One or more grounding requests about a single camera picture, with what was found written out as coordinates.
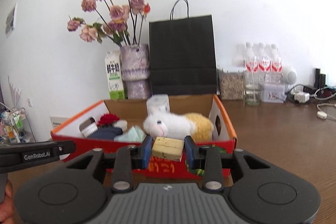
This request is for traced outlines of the person's hand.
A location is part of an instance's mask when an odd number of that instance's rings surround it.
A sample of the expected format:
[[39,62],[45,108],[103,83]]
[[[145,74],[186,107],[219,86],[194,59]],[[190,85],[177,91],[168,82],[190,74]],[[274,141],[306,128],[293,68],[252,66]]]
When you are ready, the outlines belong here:
[[2,224],[15,224],[13,185],[10,180],[7,180],[5,197],[3,203],[0,205],[0,220]]

